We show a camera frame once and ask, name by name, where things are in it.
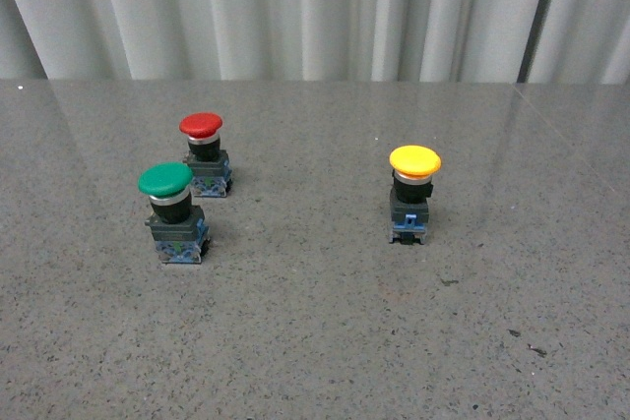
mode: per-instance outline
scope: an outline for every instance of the curtain fold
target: curtain fold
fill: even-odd
[[[0,0],[0,77],[515,82],[541,0]],[[630,0],[550,0],[529,81],[623,84]]]

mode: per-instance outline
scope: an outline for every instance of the silver ring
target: silver ring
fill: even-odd
[[[174,196],[165,197],[163,199],[155,196],[149,196],[149,200],[152,204],[155,204],[160,207],[172,206],[174,204],[179,204],[181,201],[186,199],[190,195],[190,186],[186,186],[186,188],[181,191],[179,194],[175,194]]]
[[[216,132],[214,135],[206,138],[193,138],[188,137],[188,143],[191,145],[209,145],[210,143],[214,143],[219,139],[219,132]]]
[[[410,177],[410,176],[406,176],[405,174],[401,174],[396,169],[394,169],[394,177],[397,180],[401,181],[403,184],[409,184],[410,186],[421,186],[422,184],[431,182],[431,178],[432,178],[432,176],[427,176],[427,177],[421,177],[418,179],[416,177]]]

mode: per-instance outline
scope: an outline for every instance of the green push button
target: green push button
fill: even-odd
[[[163,199],[183,191],[193,179],[193,171],[181,162],[163,162],[147,169],[138,179],[143,194]]]

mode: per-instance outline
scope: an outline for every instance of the speckled stone table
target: speckled stone table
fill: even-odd
[[[200,110],[234,187],[163,266],[136,183]],[[3,419],[629,418],[628,87],[4,81],[0,111]],[[443,159],[425,246],[387,238],[408,143]]]

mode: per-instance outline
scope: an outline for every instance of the dark spot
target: dark spot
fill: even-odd
[[[534,348],[528,343],[528,349],[536,353],[541,358],[544,358],[547,355],[547,352],[542,348]]]
[[[447,287],[449,285],[452,284],[459,284],[460,282],[456,279],[451,279],[451,280],[444,280],[442,277],[440,277],[440,281],[442,282],[442,285],[446,285]]]

